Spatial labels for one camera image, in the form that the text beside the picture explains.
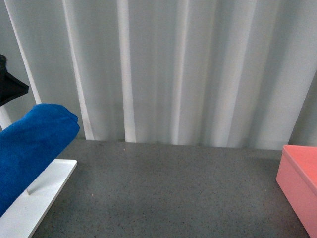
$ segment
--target slot in white base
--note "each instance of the slot in white base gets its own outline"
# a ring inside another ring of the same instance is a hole
[[[77,165],[55,159],[0,218],[0,237],[30,238]]]

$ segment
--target blue towel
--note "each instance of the blue towel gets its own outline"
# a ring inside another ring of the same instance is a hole
[[[61,105],[38,104],[0,132],[0,217],[75,138],[77,122]]]

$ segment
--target speckled gray surface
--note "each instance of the speckled gray surface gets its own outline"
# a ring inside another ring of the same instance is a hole
[[[75,140],[77,168],[34,238],[306,238],[280,151]]]

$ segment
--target black object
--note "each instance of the black object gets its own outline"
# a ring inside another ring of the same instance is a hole
[[[29,86],[6,70],[6,57],[0,55],[0,106],[29,92]]]

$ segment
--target pink container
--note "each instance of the pink container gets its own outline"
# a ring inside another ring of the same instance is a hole
[[[284,145],[276,181],[311,238],[317,238],[317,147]]]

